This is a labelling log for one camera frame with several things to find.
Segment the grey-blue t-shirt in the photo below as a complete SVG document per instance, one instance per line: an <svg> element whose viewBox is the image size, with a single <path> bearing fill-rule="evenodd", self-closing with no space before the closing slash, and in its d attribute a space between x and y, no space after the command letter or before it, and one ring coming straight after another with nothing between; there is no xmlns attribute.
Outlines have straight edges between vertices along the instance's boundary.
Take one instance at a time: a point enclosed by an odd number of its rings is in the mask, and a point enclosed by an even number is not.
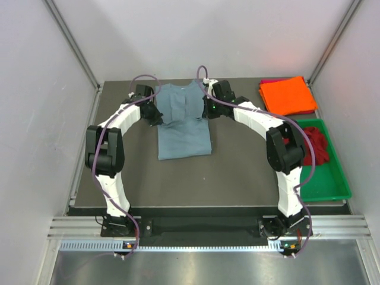
<svg viewBox="0 0 380 285"><path fill-rule="evenodd" d="M208 121L202 117L204 93L195 80L186 86L165 84L156 96L163 114L158 130L158 159L171 160L212 153Z"/></svg>

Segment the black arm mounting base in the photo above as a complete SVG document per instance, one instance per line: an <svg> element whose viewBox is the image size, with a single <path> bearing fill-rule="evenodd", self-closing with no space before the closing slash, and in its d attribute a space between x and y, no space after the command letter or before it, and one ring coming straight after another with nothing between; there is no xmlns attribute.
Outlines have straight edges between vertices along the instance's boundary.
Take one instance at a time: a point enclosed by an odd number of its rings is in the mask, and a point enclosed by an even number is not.
<svg viewBox="0 0 380 285"><path fill-rule="evenodd" d="M137 207L126 217L102 213L103 238L139 238L143 246L236 246L307 234L306 210L275 207Z"/></svg>

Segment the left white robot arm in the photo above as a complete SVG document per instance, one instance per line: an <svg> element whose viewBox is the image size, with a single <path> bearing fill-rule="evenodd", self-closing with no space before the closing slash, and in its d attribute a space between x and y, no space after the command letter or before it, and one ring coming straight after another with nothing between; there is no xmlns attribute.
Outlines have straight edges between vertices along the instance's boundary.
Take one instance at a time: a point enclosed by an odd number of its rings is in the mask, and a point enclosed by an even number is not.
<svg viewBox="0 0 380 285"><path fill-rule="evenodd" d="M121 176L125 164L123 136L140 119L150 125L163 123L154 104L153 88L138 84L114 114L98 125L90 125L85 135L85 166L91 170L107 205L103 227L113 227L124 236L133 232L135 222Z"/></svg>

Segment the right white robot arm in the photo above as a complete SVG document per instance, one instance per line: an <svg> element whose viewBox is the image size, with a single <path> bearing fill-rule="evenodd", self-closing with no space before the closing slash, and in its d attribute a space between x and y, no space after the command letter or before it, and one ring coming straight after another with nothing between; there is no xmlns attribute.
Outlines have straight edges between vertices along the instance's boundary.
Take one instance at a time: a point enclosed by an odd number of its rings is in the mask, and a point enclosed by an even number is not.
<svg viewBox="0 0 380 285"><path fill-rule="evenodd" d="M306 146L295 124L264 113L245 97L236 97L227 80L204 78L201 81L204 111L202 116L216 119L226 116L259 134L266 143L267 161L277 175L278 210L274 218L280 233L290 235L303 220L298 199Z"/></svg>

